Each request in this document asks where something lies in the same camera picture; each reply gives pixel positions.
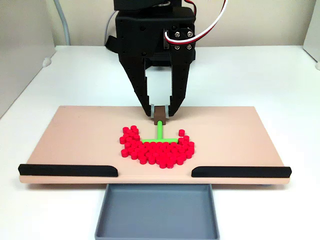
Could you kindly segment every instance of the white wall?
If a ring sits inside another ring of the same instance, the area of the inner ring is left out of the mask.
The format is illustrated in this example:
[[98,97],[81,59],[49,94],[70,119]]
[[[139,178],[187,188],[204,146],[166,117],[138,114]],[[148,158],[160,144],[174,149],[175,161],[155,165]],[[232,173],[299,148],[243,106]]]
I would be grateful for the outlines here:
[[[229,0],[221,21],[197,45],[302,45],[315,1]],[[46,2],[52,22],[54,43],[64,45],[63,28],[54,1]],[[196,32],[199,33],[216,18],[223,0],[194,2],[198,10]],[[60,3],[69,25],[72,45],[103,45],[104,29],[113,11],[113,0],[60,0]],[[110,33],[115,35],[114,21]]]
[[303,48],[315,60],[320,62],[320,0],[317,0],[314,6],[312,19],[304,40]]
[[43,0],[0,0],[0,118],[55,53]]

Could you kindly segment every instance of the white tabletop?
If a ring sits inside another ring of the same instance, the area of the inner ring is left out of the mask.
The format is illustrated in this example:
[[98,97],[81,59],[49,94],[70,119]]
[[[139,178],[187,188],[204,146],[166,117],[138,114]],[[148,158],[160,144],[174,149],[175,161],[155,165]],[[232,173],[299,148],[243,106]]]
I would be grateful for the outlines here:
[[[0,239],[93,240],[105,185],[27,185],[26,163],[60,105],[139,106],[118,56],[102,46],[57,46],[0,119]],[[146,71],[150,103],[169,103],[171,71]],[[183,106],[255,106],[288,185],[215,185],[221,240],[319,235],[320,71],[300,46],[203,47]]]

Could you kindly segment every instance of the gray tray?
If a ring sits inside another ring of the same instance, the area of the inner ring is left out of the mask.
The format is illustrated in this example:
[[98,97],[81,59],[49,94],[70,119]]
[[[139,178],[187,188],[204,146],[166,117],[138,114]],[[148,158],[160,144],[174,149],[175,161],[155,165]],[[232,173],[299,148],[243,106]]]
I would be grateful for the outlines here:
[[109,184],[96,240],[216,240],[210,184]]

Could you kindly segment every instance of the beige board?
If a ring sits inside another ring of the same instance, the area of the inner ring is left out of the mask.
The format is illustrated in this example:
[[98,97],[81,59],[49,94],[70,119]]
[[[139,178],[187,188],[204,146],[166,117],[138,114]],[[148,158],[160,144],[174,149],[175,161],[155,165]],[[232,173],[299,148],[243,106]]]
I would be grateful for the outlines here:
[[287,184],[289,178],[191,177],[198,166],[283,167],[254,107],[181,107],[163,126],[164,138],[184,129],[195,154],[183,165],[161,169],[123,158],[122,128],[136,125],[142,139],[157,136],[157,127],[142,107],[60,106],[27,164],[111,165],[118,177],[20,176],[37,184]]

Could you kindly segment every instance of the screw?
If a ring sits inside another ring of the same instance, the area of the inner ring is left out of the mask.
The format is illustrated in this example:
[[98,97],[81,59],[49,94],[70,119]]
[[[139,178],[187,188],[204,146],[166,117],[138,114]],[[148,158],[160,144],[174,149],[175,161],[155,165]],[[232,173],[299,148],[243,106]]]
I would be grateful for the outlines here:
[[188,36],[188,38],[191,38],[194,35],[194,33],[192,31],[188,31],[186,35]]

